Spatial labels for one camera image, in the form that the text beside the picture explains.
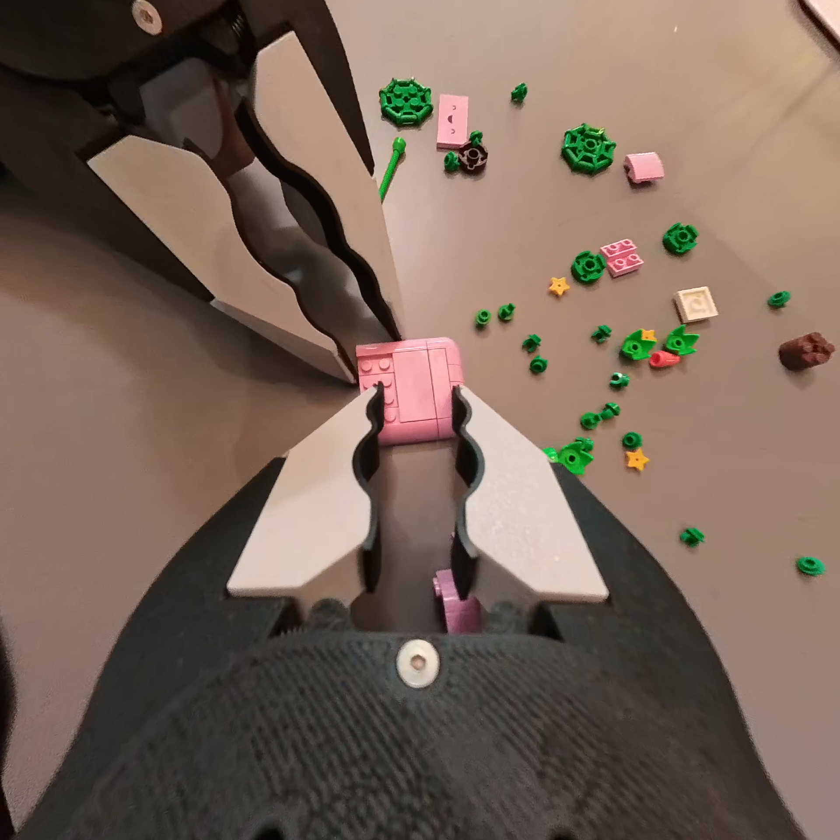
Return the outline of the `green web with round plate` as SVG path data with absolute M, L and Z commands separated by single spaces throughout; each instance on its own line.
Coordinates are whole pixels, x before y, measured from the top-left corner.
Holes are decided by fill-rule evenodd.
M 434 112 L 432 91 L 416 78 L 391 79 L 379 90 L 382 117 L 398 128 L 423 124 Z

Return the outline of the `green flexible rod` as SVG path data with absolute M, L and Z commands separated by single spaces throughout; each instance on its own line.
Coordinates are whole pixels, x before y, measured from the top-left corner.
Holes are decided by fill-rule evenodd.
M 379 184 L 379 195 L 381 202 L 385 200 L 385 197 L 391 187 L 397 167 L 403 159 L 405 151 L 406 140 L 401 135 L 396 136 L 392 142 L 392 153 L 390 159 L 387 163 L 385 172 Z

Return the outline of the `white square tile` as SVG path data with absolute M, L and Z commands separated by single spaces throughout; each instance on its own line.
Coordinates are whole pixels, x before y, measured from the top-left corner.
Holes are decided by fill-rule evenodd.
M 708 287 L 678 290 L 674 300 L 683 324 L 709 320 L 718 315 L 717 306 Z

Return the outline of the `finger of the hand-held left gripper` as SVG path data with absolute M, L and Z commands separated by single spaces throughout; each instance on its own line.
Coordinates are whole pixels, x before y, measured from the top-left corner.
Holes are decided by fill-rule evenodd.
M 309 203 L 376 321 L 401 340 L 402 293 L 378 185 L 293 29 L 257 51 L 237 119 L 264 167 Z
M 240 234 L 227 189 L 199 154 L 122 137 L 90 169 L 211 294 L 212 306 L 318 371 L 355 384 L 347 353 Z

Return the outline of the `pink curved slope brick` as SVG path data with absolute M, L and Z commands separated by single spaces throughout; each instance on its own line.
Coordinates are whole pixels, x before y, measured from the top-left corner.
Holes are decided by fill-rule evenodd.
M 627 154 L 623 168 L 632 188 L 649 187 L 665 178 L 665 165 L 655 151 Z

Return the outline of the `pink brick block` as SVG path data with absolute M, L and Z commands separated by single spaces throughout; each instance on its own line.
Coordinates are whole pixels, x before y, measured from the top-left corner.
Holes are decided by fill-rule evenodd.
M 359 344 L 360 391 L 384 386 L 383 447 L 453 438 L 452 391 L 464 384 L 459 347 L 450 338 Z

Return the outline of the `scattered small green clips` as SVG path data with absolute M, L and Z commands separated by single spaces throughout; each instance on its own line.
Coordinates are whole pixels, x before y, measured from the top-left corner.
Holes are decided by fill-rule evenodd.
M 835 566 L 838 504 L 838 358 L 786 370 L 778 346 L 801 333 L 838 336 L 836 302 L 824 303 L 741 255 L 677 193 L 676 159 L 661 115 L 637 91 L 528 73 L 492 96 L 469 94 L 470 126 L 489 142 L 485 175 L 448 173 L 441 246 L 465 382 L 539 447 L 594 440 L 585 485 L 668 567 L 688 562 L 727 580 L 804 576 L 802 555 Z M 572 171 L 564 133 L 588 123 L 616 142 L 595 175 Z M 630 153 L 655 151 L 665 178 L 632 188 Z M 672 255 L 663 234 L 693 224 L 696 246 Z M 637 252 L 644 264 L 591 285 L 571 264 Z M 556 298 L 550 279 L 570 290 Z M 708 287 L 718 315 L 687 324 L 696 352 L 664 370 L 620 354 L 625 337 L 654 329 L 650 354 L 683 324 L 674 295 Z M 626 467 L 641 447 L 644 471 Z

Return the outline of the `brown round brick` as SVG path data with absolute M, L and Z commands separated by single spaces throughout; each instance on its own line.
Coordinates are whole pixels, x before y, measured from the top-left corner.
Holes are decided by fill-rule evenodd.
M 830 361 L 836 347 L 820 332 L 809 332 L 782 342 L 779 360 L 791 372 L 802 372 Z

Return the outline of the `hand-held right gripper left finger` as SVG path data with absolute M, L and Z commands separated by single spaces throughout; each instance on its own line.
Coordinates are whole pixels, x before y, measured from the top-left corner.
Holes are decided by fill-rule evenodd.
M 287 452 L 227 581 L 240 597 L 354 601 L 382 573 L 379 507 L 384 386 L 376 384 Z

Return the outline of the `plain green web piece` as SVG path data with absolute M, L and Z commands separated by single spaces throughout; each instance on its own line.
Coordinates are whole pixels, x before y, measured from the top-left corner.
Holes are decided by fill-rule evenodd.
M 603 128 L 583 122 L 565 131 L 561 156 L 573 172 L 595 175 L 613 164 L 615 149 Z

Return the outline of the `pink smiley face tile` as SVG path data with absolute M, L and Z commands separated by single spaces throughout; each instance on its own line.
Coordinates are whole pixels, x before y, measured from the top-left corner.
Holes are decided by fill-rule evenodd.
M 437 104 L 437 138 L 439 150 L 453 151 L 469 137 L 469 98 L 441 93 Z

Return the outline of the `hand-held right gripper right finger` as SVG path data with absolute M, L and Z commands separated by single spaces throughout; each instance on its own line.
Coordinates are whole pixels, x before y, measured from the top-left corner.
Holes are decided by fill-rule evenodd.
M 456 512 L 450 569 L 480 604 L 603 603 L 609 592 L 547 456 L 469 388 L 453 388 Z

